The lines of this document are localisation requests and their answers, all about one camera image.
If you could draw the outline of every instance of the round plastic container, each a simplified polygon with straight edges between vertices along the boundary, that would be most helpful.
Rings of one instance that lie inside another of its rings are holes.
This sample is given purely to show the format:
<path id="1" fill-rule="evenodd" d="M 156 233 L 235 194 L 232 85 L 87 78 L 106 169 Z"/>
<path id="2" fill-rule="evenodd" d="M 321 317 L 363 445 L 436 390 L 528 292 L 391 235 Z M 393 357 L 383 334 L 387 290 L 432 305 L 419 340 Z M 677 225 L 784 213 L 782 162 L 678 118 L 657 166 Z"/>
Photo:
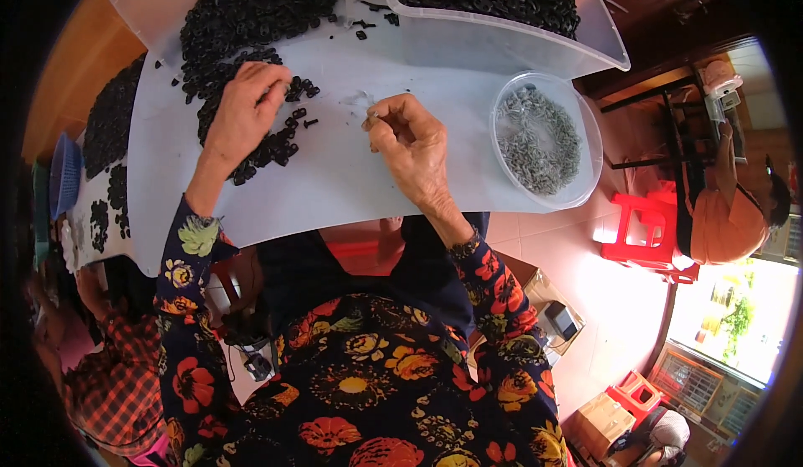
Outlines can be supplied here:
<path id="1" fill-rule="evenodd" d="M 511 172 L 502 158 L 502 151 L 499 150 L 497 133 L 504 133 L 504 127 L 500 124 L 502 118 L 497 116 L 496 110 L 499 108 L 499 104 L 507 99 L 511 93 L 527 84 L 535 85 L 552 102 L 563 106 L 574 122 L 577 136 L 581 141 L 580 170 L 577 177 L 555 195 L 538 195 L 527 190 Z M 552 75 L 525 71 L 516 74 L 507 82 L 499 92 L 496 100 L 494 100 L 491 108 L 491 141 L 493 142 L 494 153 L 496 153 L 496 158 L 499 160 L 499 165 L 502 166 L 502 170 L 513 184 L 525 193 L 527 197 L 553 211 L 576 208 L 585 203 L 600 179 L 600 173 L 602 172 L 602 137 L 600 136 L 597 121 L 594 119 L 588 103 L 571 84 Z"/>
<path id="2" fill-rule="evenodd" d="M 80 147 L 62 132 L 51 161 L 50 212 L 53 220 L 72 209 L 78 200 L 83 163 Z"/>

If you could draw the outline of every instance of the orange shirt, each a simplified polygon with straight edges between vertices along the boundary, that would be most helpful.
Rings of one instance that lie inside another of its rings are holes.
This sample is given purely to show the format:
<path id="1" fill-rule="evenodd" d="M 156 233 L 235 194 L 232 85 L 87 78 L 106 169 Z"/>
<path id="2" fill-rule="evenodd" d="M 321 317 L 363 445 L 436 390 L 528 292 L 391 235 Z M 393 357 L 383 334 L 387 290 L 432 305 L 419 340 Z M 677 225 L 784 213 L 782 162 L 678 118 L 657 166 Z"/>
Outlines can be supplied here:
<path id="1" fill-rule="evenodd" d="M 719 190 L 706 188 L 695 203 L 691 223 L 691 258 L 700 264 L 726 264 L 750 256 L 769 230 L 764 215 L 737 187 L 733 204 Z"/>

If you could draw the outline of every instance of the floral blouse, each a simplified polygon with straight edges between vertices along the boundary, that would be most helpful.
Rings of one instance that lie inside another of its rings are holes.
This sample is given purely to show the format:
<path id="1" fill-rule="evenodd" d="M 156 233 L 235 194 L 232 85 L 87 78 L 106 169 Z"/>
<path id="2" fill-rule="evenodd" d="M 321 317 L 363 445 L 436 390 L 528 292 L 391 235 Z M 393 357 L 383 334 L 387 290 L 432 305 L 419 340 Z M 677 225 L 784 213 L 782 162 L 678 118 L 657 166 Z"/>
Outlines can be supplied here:
<path id="1" fill-rule="evenodd" d="M 536 312 L 481 237 L 450 250 L 487 341 L 392 298 L 334 298 L 276 338 L 279 372 L 241 406 L 210 328 L 210 265 L 238 250 L 182 199 L 157 281 L 162 400 L 191 465 L 564 466 Z"/>

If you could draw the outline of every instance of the checkered shirt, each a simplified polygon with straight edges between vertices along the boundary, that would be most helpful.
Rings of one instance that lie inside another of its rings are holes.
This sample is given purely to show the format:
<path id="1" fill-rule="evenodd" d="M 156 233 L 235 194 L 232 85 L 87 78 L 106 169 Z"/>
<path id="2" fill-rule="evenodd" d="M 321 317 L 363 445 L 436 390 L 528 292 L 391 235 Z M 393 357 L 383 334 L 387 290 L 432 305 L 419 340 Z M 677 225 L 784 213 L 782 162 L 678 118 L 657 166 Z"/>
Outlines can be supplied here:
<path id="1" fill-rule="evenodd" d="M 101 352 L 87 354 L 64 377 L 66 413 L 98 445 L 123 457 L 152 448 L 165 433 L 156 320 L 132 326 L 112 310 L 100 322 Z"/>

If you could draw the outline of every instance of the woman's left hand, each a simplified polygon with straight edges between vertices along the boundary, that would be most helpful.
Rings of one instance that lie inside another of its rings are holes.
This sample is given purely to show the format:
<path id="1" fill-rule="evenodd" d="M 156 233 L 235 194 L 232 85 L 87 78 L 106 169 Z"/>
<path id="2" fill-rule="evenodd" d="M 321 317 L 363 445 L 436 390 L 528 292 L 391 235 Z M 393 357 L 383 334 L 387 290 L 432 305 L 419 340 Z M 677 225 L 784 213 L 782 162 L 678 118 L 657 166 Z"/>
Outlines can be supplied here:
<path id="1" fill-rule="evenodd" d="M 259 146 L 276 119 L 291 80 L 292 74 L 284 66 L 246 62 L 226 84 L 204 146 L 204 152 L 220 163 L 226 175 Z"/>

